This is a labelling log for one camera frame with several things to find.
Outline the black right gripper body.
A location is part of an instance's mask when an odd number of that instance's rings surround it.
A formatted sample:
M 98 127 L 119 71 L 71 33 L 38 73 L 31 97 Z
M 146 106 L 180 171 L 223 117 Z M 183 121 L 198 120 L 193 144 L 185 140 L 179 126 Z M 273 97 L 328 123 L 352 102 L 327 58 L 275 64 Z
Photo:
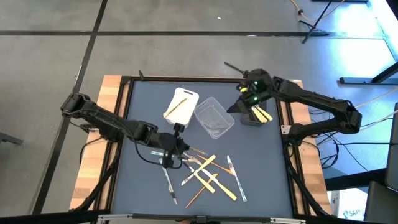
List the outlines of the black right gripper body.
M 236 86 L 236 89 L 240 94 L 251 94 L 251 101 L 244 103 L 247 107 L 254 106 L 269 98 L 267 90 L 271 88 L 272 78 L 267 71 L 245 71 L 243 78 L 243 81 Z

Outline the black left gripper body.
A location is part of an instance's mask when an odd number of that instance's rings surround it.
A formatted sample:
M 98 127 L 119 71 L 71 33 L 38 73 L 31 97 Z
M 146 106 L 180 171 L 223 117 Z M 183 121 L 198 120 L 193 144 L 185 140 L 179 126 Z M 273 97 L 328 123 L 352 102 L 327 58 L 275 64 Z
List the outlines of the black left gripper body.
M 180 157 L 183 151 L 188 149 L 180 148 L 180 141 L 183 138 L 180 137 L 180 133 L 184 132 L 185 126 L 180 123 L 174 124 L 174 133 L 158 133 L 157 143 L 159 149 L 164 150 L 162 167 L 174 168 L 174 161 L 172 160 L 172 154 Z

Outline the dark grey plastic bin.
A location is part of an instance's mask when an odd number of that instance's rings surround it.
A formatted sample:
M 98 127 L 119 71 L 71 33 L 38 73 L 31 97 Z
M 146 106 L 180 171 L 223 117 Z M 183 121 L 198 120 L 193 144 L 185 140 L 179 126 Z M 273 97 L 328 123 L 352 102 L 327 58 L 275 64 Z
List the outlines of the dark grey plastic bin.
M 246 126 L 262 126 L 265 123 L 258 123 L 253 120 L 253 116 L 251 114 L 251 108 L 248 109 L 248 113 L 243 113 L 241 115 L 241 124 Z

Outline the clear plastic bin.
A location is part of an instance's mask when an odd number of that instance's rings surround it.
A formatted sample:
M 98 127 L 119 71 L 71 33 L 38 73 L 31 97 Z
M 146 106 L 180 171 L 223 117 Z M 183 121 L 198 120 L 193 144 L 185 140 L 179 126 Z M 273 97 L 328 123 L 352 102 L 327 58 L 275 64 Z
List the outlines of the clear plastic bin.
M 197 121 L 212 139 L 218 139 L 235 124 L 234 118 L 214 97 L 209 97 L 194 109 Z

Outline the white plastic bin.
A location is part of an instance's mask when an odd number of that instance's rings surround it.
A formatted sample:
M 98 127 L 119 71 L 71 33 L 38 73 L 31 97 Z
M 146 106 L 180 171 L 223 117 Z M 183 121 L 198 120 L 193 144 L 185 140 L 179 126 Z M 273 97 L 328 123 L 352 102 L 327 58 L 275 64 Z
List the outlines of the white plastic bin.
M 180 87 L 176 88 L 174 91 L 174 96 L 165 112 L 170 111 L 184 98 L 187 98 L 187 100 L 182 103 L 174 112 L 168 115 L 165 120 L 171 125 L 180 123 L 187 128 L 190 124 L 190 120 L 199 100 L 198 93 Z

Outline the grey table mat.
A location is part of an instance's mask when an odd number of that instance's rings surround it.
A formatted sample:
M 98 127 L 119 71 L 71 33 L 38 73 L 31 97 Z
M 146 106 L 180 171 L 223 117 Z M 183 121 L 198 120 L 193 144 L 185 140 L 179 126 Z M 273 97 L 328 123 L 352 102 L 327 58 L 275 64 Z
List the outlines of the grey table mat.
M 242 125 L 240 116 L 235 114 L 235 124 L 218 139 L 212 139 L 196 119 L 192 119 L 182 133 L 190 147 L 206 152 L 206 157 L 214 156 L 214 162 L 224 168 L 229 169 L 226 156 L 230 156 L 247 202 L 243 202 L 234 176 L 210 164 L 205 170 L 218 173 L 216 178 L 237 199 L 232 200 L 212 181 L 210 185 L 215 192 L 205 189 L 185 208 L 203 184 L 196 177 L 190 177 L 188 167 L 176 166 L 167 169 L 178 202 L 174 204 L 159 158 L 150 154 L 151 148 L 125 140 L 112 212 L 290 218 L 292 206 L 274 100 L 267 101 L 266 110 L 273 120 L 260 127 Z

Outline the black tripod stand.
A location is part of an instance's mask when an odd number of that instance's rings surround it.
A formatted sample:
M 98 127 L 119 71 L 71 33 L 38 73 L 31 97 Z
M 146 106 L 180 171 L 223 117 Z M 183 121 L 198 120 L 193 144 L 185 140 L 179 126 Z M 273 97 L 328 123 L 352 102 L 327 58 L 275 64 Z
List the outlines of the black tripod stand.
M 302 23 L 304 25 L 309 26 L 310 30 L 308 31 L 308 33 L 306 34 L 306 36 L 304 37 L 302 44 L 305 44 L 307 42 L 307 40 L 310 38 L 310 36 L 313 34 L 313 32 L 316 30 L 318 23 L 321 21 L 322 17 L 324 16 L 324 14 L 326 13 L 327 9 L 330 7 L 332 0 L 329 0 L 328 4 L 326 5 L 326 7 L 324 8 L 323 12 L 320 14 L 320 16 L 318 17 L 318 19 L 315 21 L 314 24 L 310 24 L 308 22 L 305 22 L 303 20 L 299 20 L 299 23 Z

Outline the silver aluminium bar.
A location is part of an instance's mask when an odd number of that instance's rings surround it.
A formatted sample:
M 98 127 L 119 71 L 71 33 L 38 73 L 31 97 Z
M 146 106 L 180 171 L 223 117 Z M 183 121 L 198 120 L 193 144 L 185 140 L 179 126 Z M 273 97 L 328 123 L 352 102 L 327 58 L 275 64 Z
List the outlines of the silver aluminium bar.
M 279 224 L 309 224 L 303 219 L 275 217 L 226 217 L 207 215 L 146 215 L 146 214 L 109 214 L 98 215 L 98 220 L 150 219 L 150 220 L 191 220 L 197 223 L 206 222 L 259 222 Z

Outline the black desk foot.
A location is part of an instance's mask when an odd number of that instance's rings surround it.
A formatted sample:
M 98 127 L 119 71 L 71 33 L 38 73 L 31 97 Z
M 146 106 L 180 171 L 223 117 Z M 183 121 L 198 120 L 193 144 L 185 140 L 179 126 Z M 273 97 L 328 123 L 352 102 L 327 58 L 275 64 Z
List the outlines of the black desk foot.
M 325 179 L 327 191 L 368 186 L 371 182 L 385 185 L 386 168 Z
M 398 62 L 375 77 L 340 77 L 339 82 L 347 85 L 398 85 L 398 78 L 392 78 L 396 73 L 398 73 Z

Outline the white printed box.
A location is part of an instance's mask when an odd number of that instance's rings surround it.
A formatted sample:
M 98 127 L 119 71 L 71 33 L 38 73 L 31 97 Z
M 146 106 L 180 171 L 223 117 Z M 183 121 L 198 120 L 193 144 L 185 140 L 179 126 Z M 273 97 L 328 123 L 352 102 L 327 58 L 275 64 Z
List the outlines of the white printed box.
M 368 194 L 359 189 L 339 191 L 338 218 L 346 220 L 364 220 Z

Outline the grey chair foot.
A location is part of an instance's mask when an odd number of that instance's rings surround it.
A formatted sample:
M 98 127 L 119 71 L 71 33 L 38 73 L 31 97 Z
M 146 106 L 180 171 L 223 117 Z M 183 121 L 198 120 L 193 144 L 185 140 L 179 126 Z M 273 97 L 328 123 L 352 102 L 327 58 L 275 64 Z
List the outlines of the grey chair foot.
M 2 142 L 9 142 L 11 144 L 21 145 L 24 141 L 22 139 L 18 139 L 8 134 L 0 132 L 0 143 Z

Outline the dark grey chair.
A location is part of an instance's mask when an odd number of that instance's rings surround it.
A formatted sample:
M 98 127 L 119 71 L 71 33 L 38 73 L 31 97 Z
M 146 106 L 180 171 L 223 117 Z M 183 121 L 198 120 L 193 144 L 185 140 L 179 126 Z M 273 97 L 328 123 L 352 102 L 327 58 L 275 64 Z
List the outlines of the dark grey chair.
M 368 172 L 367 222 L 398 224 L 398 103 L 394 109 L 386 168 Z

